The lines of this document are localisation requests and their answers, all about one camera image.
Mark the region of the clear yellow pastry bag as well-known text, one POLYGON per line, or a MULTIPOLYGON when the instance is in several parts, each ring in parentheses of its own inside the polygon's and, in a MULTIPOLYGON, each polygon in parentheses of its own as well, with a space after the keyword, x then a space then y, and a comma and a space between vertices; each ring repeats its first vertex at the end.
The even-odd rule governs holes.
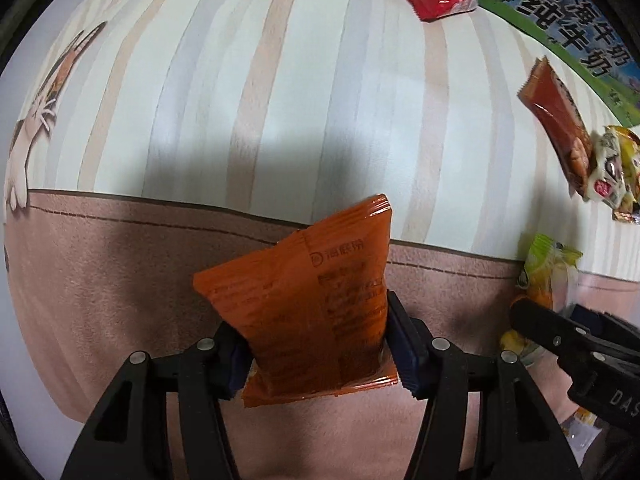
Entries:
POLYGON ((604 425, 603 420, 585 408, 578 408, 572 416, 562 422, 561 429, 578 465, 584 461, 590 446, 604 429, 604 425))

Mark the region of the cardboard milk box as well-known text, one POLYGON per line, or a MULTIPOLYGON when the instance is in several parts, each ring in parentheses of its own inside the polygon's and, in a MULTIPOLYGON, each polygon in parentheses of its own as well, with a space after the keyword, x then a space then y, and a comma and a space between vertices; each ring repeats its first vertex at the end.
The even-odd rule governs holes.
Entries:
MULTIPOLYGON (((537 40, 562 60, 585 81, 620 124, 639 125, 639 62, 597 3, 592 0, 478 0, 478 8, 502 18, 518 31, 516 36, 526 35, 537 40)), ((435 22, 425 22, 429 40, 444 33, 442 26, 435 22)))

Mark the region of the orange snack bag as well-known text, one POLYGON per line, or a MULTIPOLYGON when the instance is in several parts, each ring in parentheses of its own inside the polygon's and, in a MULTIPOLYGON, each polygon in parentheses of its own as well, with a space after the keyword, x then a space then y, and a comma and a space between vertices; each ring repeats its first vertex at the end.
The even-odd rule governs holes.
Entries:
POLYGON ((194 274, 194 289, 253 353, 245 406, 396 384, 384 342, 392 214, 378 194, 194 274))

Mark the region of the brown meat snack packet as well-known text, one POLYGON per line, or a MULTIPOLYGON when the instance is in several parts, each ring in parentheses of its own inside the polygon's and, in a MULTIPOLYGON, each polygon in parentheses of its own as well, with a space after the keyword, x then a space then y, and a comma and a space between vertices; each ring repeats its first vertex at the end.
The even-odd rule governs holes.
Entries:
POLYGON ((548 58, 537 58, 518 98, 534 114, 558 156, 570 187, 586 196, 593 144, 582 116, 548 58))

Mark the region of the striped cat blanket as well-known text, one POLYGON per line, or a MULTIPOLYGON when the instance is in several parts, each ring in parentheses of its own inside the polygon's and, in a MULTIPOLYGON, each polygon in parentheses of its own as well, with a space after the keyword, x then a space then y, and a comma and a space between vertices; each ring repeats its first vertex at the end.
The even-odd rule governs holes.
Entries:
POLYGON ((545 54, 405 0, 58 0, 1 78, 1 389, 38 472, 130 352, 216 328, 195 272, 374 194, 387 283, 467 352, 539 232, 582 252, 583 304, 637 321, 638 228, 570 195, 516 95, 545 54))

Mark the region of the colourful candy ball bag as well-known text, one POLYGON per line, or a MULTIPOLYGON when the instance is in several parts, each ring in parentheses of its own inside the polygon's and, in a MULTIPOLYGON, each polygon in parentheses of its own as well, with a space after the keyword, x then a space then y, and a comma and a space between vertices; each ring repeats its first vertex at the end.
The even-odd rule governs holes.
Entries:
MULTIPOLYGON (((575 247, 563 244, 544 233, 537 233, 530 242, 520 275, 516 279, 516 296, 509 310, 520 300, 555 313, 566 313, 576 302, 578 262, 584 255, 575 247)), ((533 366, 546 353, 540 344, 525 337, 510 326, 500 338, 500 349, 513 352, 526 367, 533 366)))

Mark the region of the small white cartoon packet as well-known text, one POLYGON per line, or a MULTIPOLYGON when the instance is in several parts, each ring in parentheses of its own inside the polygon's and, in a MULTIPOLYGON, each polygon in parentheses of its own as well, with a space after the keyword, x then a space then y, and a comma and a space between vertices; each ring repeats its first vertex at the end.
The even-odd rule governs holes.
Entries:
POLYGON ((584 200, 605 203, 612 211, 625 192, 620 144, 614 133, 593 133, 592 154, 584 200))

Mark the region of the yellow panda snack bag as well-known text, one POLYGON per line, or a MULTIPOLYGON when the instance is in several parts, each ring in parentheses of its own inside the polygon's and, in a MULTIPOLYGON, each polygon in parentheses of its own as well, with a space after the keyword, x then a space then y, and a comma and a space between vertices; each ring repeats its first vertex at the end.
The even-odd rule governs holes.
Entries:
POLYGON ((639 224, 639 137, 622 126, 606 126, 605 131, 614 133, 620 144, 625 192, 620 206, 613 211, 616 221, 639 224))

